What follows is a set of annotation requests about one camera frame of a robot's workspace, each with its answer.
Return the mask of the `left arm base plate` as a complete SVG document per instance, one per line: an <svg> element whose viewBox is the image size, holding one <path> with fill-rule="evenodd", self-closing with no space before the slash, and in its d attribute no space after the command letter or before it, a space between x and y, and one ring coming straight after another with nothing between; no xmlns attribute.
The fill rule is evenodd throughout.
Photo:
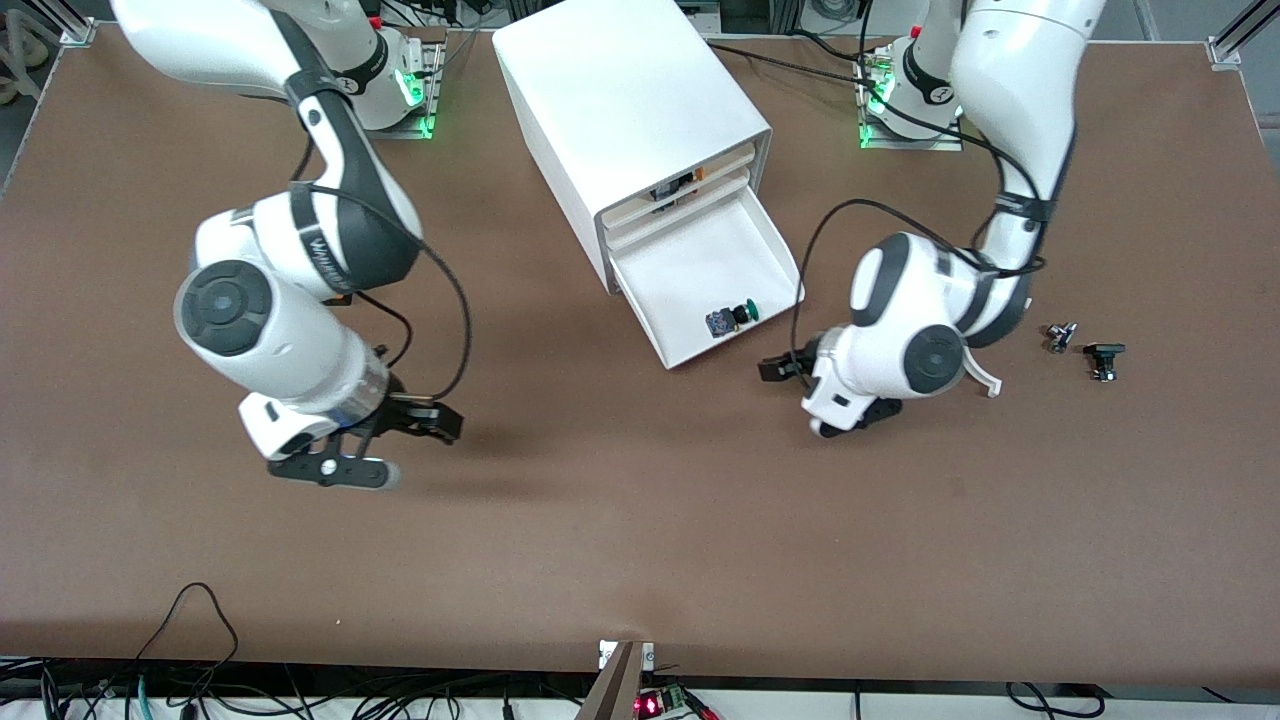
<svg viewBox="0 0 1280 720"><path fill-rule="evenodd" d="M914 38L900 37L872 51L858 68L870 88L858 90L863 149L957 151L961 141L934 127L957 129L960 106L947 79L923 70Z"/></svg>

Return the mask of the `circuit board with red LED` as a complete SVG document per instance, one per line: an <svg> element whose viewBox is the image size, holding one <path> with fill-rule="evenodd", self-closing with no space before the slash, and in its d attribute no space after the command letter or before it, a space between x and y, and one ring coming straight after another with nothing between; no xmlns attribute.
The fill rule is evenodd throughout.
<svg viewBox="0 0 1280 720"><path fill-rule="evenodd" d="M634 720L722 720L701 698L681 684L640 691Z"/></svg>

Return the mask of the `green push button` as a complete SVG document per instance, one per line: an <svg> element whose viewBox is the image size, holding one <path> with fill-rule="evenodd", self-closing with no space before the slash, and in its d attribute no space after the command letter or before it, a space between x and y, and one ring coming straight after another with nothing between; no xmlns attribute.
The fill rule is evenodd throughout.
<svg viewBox="0 0 1280 720"><path fill-rule="evenodd" d="M705 324L713 338L736 334L748 325L762 319L756 304L746 299L742 304L732 307L721 307L705 315Z"/></svg>

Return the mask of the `white drawer holding button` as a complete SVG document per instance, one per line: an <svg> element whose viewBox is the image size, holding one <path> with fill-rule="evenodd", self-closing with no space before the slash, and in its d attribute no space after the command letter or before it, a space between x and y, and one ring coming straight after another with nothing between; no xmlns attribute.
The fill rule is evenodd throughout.
<svg viewBox="0 0 1280 720"><path fill-rule="evenodd" d="M763 322L805 297L791 247L751 187L608 256L668 370L735 336L713 338L708 313L751 299Z"/></svg>

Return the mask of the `aluminium frame profile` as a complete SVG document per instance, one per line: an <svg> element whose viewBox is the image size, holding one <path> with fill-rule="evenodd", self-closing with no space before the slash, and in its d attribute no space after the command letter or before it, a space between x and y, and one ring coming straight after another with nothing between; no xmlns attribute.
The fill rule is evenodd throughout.
<svg viewBox="0 0 1280 720"><path fill-rule="evenodd" d="M1249 0L1217 35L1210 36L1206 50L1213 69L1233 69L1240 64L1240 51L1272 22L1280 18L1280 0Z"/></svg>
<svg viewBox="0 0 1280 720"><path fill-rule="evenodd" d="M86 47L92 44L96 20L78 12L70 0L29 1L60 29L60 44L72 47Z"/></svg>

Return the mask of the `white drawer cabinet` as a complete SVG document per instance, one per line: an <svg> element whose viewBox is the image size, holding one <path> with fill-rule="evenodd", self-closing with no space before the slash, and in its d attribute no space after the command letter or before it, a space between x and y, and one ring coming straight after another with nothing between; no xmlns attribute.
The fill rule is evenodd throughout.
<svg viewBox="0 0 1280 720"><path fill-rule="evenodd" d="M608 293L605 217L750 147L772 129L675 0L562 0L492 44L527 150Z"/></svg>

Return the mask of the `black orange electronic part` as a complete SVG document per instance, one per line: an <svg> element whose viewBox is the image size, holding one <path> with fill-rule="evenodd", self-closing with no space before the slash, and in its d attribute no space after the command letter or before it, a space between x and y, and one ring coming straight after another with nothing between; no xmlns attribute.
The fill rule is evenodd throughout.
<svg viewBox="0 0 1280 720"><path fill-rule="evenodd" d="M667 181L652 188L649 195L654 202L664 202L667 199L675 196L681 188L687 184L700 182L703 178L703 169L695 168L675 179Z"/></svg>

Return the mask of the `white drawer with electronic part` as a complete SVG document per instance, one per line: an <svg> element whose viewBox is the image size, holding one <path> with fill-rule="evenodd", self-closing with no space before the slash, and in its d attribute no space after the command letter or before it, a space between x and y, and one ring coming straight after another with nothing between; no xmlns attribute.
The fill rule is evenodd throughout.
<svg viewBox="0 0 1280 720"><path fill-rule="evenodd" d="M742 143L701 164L701 181L685 186L664 202L654 202L649 195L650 190L645 190L617 208L604 211L604 228L607 231L622 232L636 223L648 222L650 218L658 218L667 211L675 211L681 208L692 206L698 201L709 200L713 193L722 190L740 190L750 184L755 164L755 146L753 143Z"/></svg>

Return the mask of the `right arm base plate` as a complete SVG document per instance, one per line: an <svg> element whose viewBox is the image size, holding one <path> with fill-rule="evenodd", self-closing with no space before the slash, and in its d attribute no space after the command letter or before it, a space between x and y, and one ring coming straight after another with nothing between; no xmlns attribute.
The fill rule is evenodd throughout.
<svg viewBox="0 0 1280 720"><path fill-rule="evenodd" d="M430 140L435 133L447 41L424 41L390 27L378 33L388 49L381 105L392 123L372 133L379 138Z"/></svg>

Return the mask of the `white semicircular plastic clamp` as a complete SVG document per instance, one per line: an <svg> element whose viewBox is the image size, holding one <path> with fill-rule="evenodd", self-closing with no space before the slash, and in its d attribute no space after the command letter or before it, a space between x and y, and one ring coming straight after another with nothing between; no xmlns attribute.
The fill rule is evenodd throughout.
<svg viewBox="0 0 1280 720"><path fill-rule="evenodd" d="M964 348L963 368L966 375L986 388L986 396L988 398L997 398L1001 395L1004 382L998 377L988 373L978 363L974 352L969 347Z"/></svg>

